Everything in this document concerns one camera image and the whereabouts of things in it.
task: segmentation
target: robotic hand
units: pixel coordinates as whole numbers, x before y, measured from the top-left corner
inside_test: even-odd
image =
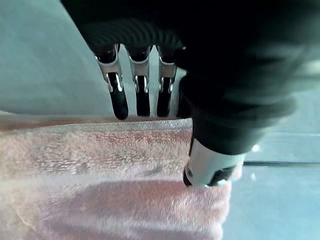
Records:
[[[187,186],[223,184],[270,127],[292,114],[291,94],[320,78],[317,0],[62,0],[128,116],[118,46],[124,44],[137,114],[149,116],[149,53],[159,52],[157,115],[169,113],[177,66],[180,117],[192,117]]]

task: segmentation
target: pink towel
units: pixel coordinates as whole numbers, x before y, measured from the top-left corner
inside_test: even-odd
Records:
[[[0,239],[221,239],[231,183],[184,186],[191,133],[188,119],[3,133]]]

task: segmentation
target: fluffy towel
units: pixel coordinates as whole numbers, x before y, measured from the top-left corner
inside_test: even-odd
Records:
[[[2,133],[0,239],[221,239],[231,183],[184,186],[191,125],[187,119]]]

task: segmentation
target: gray floor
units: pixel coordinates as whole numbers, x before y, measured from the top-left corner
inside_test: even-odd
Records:
[[[106,83],[93,54],[58,0],[0,1],[0,111],[36,115],[113,116]],[[129,114],[134,84],[120,51]],[[151,53],[150,105],[158,92],[157,52]],[[183,76],[177,74],[177,82]],[[175,85],[174,96],[177,96]],[[300,108],[275,127],[248,160],[320,162],[320,91],[297,94]],[[177,101],[170,114],[175,115]],[[225,240],[319,238],[318,169],[248,167],[233,185]]]

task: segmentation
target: gray table surface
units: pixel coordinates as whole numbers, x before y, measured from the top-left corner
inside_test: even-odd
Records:
[[[58,0],[0,1],[0,111],[34,115],[113,116],[95,58]],[[120,50],[129,114],[136,100],[129,60]],[[155,115],[158,56],[150,64],[150,105]],[[171,116],[177,112],[177,73]],[[299,109],[248,154],[248,160],[320,162],[320,91],[297,94]],[[233,185],[226,240],[319,238],[318,169],[244,169]]]

